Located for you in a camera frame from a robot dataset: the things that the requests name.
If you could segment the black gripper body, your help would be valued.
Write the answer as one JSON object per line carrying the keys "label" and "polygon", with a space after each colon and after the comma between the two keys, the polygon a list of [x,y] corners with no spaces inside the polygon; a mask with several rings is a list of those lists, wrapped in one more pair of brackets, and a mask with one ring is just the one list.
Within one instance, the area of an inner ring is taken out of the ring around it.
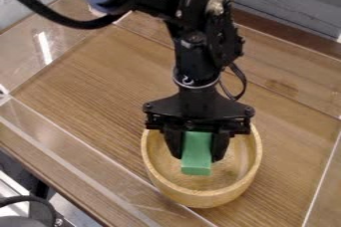
{"label": "black gripper body", "polygon": [[144,103],[145,128],[249,134],[253,108],[228,100],[215,88],[179,90],[167,98]]}

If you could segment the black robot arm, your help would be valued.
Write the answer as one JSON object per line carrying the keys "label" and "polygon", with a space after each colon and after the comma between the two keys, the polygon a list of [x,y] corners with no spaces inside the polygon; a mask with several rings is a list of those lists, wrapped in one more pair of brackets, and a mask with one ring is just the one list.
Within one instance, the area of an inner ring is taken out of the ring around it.
{"label": "black robot arm", "polygon": [[173,45],[172,82],[177,93],[144,103],[145,127],[161,132],[172,157],[181,159],[184,137],[208,137],[208,159],[224,157],[228,141],[249,133],[253,108],[241,104],[220,84],[224,70],[244,80],[235,64],[243,39],[233,25],[229,0],[86,0],[112,15],[140,11],[160,18]]}

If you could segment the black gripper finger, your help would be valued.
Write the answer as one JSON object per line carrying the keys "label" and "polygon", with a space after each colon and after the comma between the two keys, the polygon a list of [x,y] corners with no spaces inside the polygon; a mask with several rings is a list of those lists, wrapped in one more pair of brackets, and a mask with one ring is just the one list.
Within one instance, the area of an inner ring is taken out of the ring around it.
{"label": "black gripper finger", "polygon": [[180,130],[165,130],[164,139],[171,156],[175,157],[176,159],[180,159],[183,132]]}
{"label": "black gripper finger", "polygon": [[217,162],[223,159],[229,141],[229,133],[220,132],[212,135],[211,139],[211,161]]}

